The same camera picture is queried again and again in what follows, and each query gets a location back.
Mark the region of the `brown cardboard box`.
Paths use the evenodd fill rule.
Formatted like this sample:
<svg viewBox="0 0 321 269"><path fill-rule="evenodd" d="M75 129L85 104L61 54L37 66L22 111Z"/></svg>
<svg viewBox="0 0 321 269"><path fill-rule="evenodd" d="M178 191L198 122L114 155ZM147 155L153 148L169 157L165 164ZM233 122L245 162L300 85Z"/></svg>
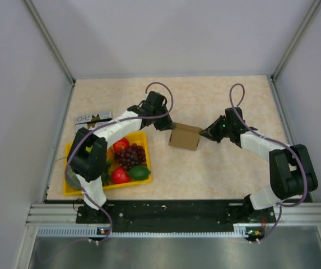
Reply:
<svg viewBox="0 0 321 269"><path fill-rule="evenodd" d="M181 123L175 123L172 129L168 145L180 149L196 151L202 128Z"/></svg>

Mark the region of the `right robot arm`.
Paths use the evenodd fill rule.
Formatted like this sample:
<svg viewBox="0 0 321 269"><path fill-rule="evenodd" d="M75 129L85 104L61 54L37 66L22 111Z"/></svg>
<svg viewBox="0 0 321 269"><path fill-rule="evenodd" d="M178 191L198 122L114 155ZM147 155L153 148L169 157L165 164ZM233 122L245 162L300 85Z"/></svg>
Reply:
<svg viewBox="0 0 321 269"><path fill-rule="evenodd" d="M255 153L269 163L269 185L243 199L242 213L250 222L257 221L263 210L293 196L306 196L318 188L306 146L287 145L261 135L256 128L246 125L239 107L225 109L225 115L219 116L200 135L217 143L228 138L238 147Z"/></svg>

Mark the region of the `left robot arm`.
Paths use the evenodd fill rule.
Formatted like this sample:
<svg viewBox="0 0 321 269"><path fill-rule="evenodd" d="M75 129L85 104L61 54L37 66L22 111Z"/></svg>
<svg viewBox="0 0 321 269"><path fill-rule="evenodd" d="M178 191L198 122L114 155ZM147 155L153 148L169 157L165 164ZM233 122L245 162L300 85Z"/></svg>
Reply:
<svg viewBox="0 0 321 269"><path fill-rule="evenodd" d="M117 118L92 130L81 128L77 131L67 156L65 177L71 170L81 189L89 216L96 222L107 218L108 209L104 206L102 175L107 170L107 150L126 135L153 125L158 131L172 129L171 109L166 107L167 99L158 92L150 91L147 98L138 105L130 106Z"/></svg>

